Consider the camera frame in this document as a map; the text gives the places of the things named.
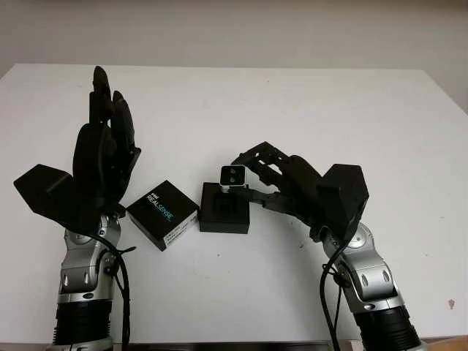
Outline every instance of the gray wall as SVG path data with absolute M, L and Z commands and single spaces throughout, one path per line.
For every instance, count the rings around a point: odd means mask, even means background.
M 0 0 L 15 62 L 424 69 L 468 111 L 467 0 Z

